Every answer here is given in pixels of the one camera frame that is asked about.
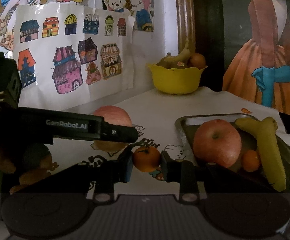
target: yellow bowl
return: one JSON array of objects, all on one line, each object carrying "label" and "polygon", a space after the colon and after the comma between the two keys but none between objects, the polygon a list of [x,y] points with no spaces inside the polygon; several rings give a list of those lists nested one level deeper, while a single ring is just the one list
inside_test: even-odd
[{"label": "yellow bowl", "polygon": [[152,72],[152,80],[158,90],[176,95],[189,94],[196,91],[199,87],[200,77],[206,69],[195,67],[177,69],[166,69],[161,66],[148,64]]}]

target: house poster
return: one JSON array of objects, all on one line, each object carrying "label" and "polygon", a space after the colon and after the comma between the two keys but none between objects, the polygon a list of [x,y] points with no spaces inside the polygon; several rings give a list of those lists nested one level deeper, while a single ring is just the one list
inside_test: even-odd
[{"label": "house poster", "polygon": [[223,90],[290,115],[290,0],[223,0]]},{"label": "house poster", "polygon": [[130,14],[50,2],[16,16],[13,58],[35,61],[19,106],[61,111],[133,88]]}]

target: yellow domed roof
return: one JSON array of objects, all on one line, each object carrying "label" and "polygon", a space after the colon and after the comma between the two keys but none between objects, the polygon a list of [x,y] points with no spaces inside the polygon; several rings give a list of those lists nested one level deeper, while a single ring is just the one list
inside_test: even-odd
[{"label": "yellow domed roof", "polygon": [[77,23],[77,18],[74,14],[71,14],[66,18],[65,24],[73,24],[73,23]]}]

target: metal tray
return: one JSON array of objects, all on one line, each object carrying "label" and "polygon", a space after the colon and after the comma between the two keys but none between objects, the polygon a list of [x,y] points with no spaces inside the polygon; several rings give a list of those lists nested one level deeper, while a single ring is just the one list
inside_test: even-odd
[{"label": "metal tray", "polygon": [[[184,146],[184,153],[186,156],[191,156],[192,160],[194,160],[194,165],[197,165],[197,162],[193,156],[192,152],[192,142],[198,127],[204,122],[213,120],[213,119],[224,119],[230,122],[239,132],[242,139],[242,152],[252,149],[257,149],[257,141],[256,139],[247,132],[240,130],[235,125],[235,120],[242,117],[251,117],[257,120],[255,117],[248,114],[220,114],[220,115],[197,115],[197,116],[185,116],[179,118],[176,123],[176,130],[178,135]],[[280,154],[283,160],[283,165],[286,172],[286,190],[285,193],[290,193],[290,147],[277,136],[277,143],[279,146]],[[242,176],[246,176],[252,180],[258,181],[264,185],[269,186],[268,181],[266,180],[262,169],[255,172],[246,172],[241,168],[240,158],[236,161],[236,163],[230,167],[230,170],[235,171]]]}]

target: white wall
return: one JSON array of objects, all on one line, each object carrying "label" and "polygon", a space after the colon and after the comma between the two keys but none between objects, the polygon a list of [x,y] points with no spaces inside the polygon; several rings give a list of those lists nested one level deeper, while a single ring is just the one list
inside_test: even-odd
[{"label": "white wall", "polygon": [[154,88],[146,63],[157,63],[168,52],[172,55],[178,54],[176,0],[154,0],[154,11],[154,32],[133,32],[134,88],[67,111],[91,114],[100,106],[114,105]]}]

